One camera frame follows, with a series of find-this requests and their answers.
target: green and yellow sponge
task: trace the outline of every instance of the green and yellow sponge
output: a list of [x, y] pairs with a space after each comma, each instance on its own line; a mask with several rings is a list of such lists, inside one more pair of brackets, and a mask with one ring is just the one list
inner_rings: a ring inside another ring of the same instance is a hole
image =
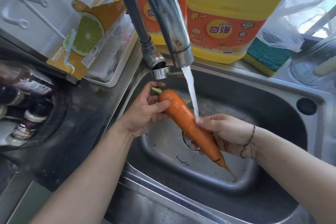
[[292, 54], [288, 50], [270, 47], [255, 38], [243, 60], [265, 75], [272, 77], [291, 56]]

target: carrot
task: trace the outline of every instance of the carrot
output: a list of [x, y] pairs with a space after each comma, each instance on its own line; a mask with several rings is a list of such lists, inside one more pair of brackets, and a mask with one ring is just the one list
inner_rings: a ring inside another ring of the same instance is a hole
[[225, 168], [231, 175], [236, 177], [226, 165], [223, 154], [213, 140], [212, 133], [196, 125], [195, 115], [190, 111], [179, 95], [170, 89], [162, 91], [161, 89], [152, 88], [152, 90], [159, 94], [158, 102], [164, 100], [170, 101], [170, 106], [165, 110], [165, 113], [169, 115], [182, 131], [185, 132], [213, 162]]

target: lime slice picture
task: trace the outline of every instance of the lime slice picture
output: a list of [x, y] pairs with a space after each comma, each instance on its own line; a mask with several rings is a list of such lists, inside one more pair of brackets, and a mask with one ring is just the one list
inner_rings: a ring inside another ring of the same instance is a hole
[[[73, 42], [72, 50], [81, 56], [86, 56], [104, 35], [101, 22], [94, 15], [81, 13], [77, 34]], [[68, 48], [71, 33], [63, 40], [63, 47]]]

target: faucet spout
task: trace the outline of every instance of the faucet spout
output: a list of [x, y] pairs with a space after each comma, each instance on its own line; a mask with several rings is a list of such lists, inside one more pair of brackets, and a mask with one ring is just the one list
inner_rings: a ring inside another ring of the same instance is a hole
[[[149, 67], [162, 68], [163, 56], [155, 49], [146, 30], [137, 0], [123, 0], [138, 33], [140, 43], [146, 45], [142, 54]], [[191, 65], [194, 61], [191, 51], [187, 27], [177, 0], [147, 0], [160, 26], [162, 36], [166, 41], [173, 64], [178, 68]]]

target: cardboard box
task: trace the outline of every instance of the cardboard box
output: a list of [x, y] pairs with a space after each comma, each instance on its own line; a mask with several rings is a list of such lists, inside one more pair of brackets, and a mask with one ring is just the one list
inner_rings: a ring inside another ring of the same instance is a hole
[[91, 6], [74, 0], [72, 7], [81, 14], [79, 26], [69, 33], [47, 64], [81, 80], [113, 33], [113, 24], [122, 18], [126, 8], [122, 0], [94, 0]]

